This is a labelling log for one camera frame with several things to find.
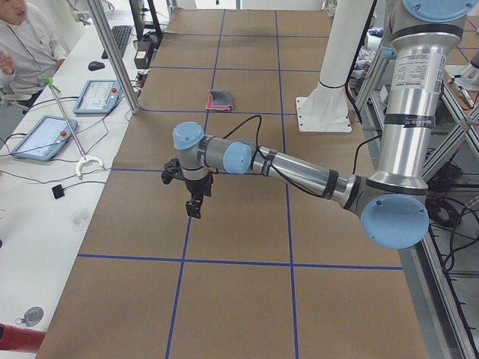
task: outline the white shirt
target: white shirt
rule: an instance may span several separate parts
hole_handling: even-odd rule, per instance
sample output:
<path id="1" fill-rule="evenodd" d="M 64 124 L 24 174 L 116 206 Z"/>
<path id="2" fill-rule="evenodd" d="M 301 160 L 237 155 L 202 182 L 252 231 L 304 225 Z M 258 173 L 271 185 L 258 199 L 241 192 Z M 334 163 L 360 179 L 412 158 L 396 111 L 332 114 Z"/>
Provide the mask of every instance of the white shirt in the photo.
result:
<path id="1" fill-rule="evenodd" d="M 15 70 L 0 70 L 0 87 L 9 84 L 14 93 L 32 95 L 42 91 L 52 77 L 58 60 L 67 57 L 48 19 L 38 7 L 28 5 L 28 19 L 20 25 L 0 20 L 0 49 L 11 55 Z"/>

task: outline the green clip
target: green clip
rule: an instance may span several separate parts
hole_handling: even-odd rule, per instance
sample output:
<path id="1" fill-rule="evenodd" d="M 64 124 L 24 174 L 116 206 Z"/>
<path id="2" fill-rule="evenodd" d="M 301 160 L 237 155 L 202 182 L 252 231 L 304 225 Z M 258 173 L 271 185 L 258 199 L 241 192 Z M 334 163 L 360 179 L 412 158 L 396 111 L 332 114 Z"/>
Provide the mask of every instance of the green clip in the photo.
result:
<path id="1" fill-rule="evenodd" d="M 53 79 L 51 77 L 46 77 L 45 78 L 45 82 L 46 84 L 48 85 L 49 88 L 54 88 L 57 90 L 57 92 L 61 92 L 59 88 L 57 88 L 54 84 L 53 84 Z"/>

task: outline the blue joint cap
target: blue joint cap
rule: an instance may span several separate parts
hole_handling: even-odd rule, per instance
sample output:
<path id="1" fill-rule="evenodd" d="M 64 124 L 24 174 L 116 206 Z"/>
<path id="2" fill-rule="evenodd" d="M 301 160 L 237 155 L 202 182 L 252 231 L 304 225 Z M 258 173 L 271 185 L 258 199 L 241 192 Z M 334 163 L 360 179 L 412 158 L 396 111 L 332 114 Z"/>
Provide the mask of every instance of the blue joint cap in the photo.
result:
<path id="1" fill-rule="evenodd" d="M 408 248 L 420 242 L 429 227 L 426 207 L 406 194 L 387 194 L 369 202 L 361 214 L 367 236 L 378 245 Z"/>
<path id="2" fill-rule="evenodd" d="M 173 130 L 175 150 L 187 150 L 195 146 L 204 137 L 203 127 L 196 122 L 183 122 Z"/>
<path id="3" fill-rule="evenodd" d="M 391 47 L 381 46 L 382 49 L 382 57 L 387 60 L 395 60 L 396 59 L 396 52 Z"/>
<path id="4" fill-rule="evenodd" d="M 467 15 L 478 0 L 403 0 L 403 5 L 416 19 L 425 22 L 450 22 Z"/>
<path id="5" fill-rule="evenodd" d="M 243 142 L 233 142 L 223 155 L 223 166 L 230 174 L 245 174 L 251 164 L 251 147 Z"/>

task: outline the blue tablet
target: blue tablet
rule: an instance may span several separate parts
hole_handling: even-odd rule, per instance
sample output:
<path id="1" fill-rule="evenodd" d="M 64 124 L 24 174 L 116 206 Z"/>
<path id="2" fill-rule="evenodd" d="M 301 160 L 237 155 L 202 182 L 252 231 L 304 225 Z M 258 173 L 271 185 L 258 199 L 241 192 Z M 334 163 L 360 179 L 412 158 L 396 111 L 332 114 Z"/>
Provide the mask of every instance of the blue tablet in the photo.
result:
<path id="1" fill-rule="evenodd" d="M 70 119 L 73 130 L 78 122 Z M 43 116 L 11 152 L 17 159 L 49 161 L 68 142 L 71 133 L 65 119 L 56 116 Z"/>
<path id="2" fill-rule="evenodd" d="M 120 93 L 117 80 L 89 80 L 76 101 L 73 113 L 85 116 L 109 114 L 117 105 Z"/>

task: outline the white table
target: white table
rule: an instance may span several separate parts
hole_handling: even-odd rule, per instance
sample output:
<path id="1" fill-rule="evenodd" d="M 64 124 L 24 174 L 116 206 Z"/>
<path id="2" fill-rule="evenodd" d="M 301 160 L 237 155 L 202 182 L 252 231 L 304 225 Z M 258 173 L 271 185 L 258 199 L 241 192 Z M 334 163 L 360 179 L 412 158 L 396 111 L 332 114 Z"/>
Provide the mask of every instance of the white table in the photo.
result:
<path id="1" fill-rule="evenodd" d="M 129 23 L 129 20 L 116 19 L 111 25 L 125 23 Z M 115 78 L 109 60 L 101 59 L 102 51 L 96 29 L 91 26 L 55 74 L 54 84 L 61 90 L 59 96 L 78 96 L 89 79 Z M 134 56 L 131 38 L 123 56 L 130 79 L 134 79 L 137 73 Z M 106 68 L 91 72 L 88 70 L 90 61 L 102 61 Z M 47 88 L 37 102 L 51 98 L 52 94 Z M 76 117 L 72 112 L 75 100 L 64 101 L 63 104 L 67 113 L 71 114 L 70 118 L 78 120 L 79 139 L 88 150 L 106 133 L 106 128 L 98 123 L 89 130 L 81 131 L 101 117 Z M 27 132 L 45 114 L 61 116 L 54 101 L 35 106 L 14 133 Z M 105 120 L 109 134 L 90 152 L 103 160 L 105 168 L 112 166 L 130 116 L 128 103 L 124 99 Z M 10 149 L 18 142 L 19 139 L 9 140 Z M 34 162 L 2 156 L 0 171 L 44 182 L 72 176 L 75 174 L 76 161 L 80 158 L 73 139 L 56 158 L 74 162 Z M 83 166 L 82 173 L 100 169 L 96 162 L 92 162 Z M 108 175 L 108 171 L 88 174 L 83 176 L 83 181 L 105 182 Z M 45 315 L 31 329 L 46 331 L 49 327 L 104 187 L 100 183 L 83 183 L 67 189 L 65 197 L 57 200 L 53 197 L 51 188 L 54 185 L 60 183 L 66 187 L 78 182 L 81 182 L 79 178 L 74 177 L 42 185 L 7 174 L 0 176 L 0 209 L 4 210 L 0 212 L 0 239 L 3 241 L 0 248 L 0 323 L 16 325 L 16 318 L 23 317 L 27 309 L 38 306 L 44 309 Z M 0 359 L 7 358 L 34 358 L 34 355 L 0 351 Z"/>

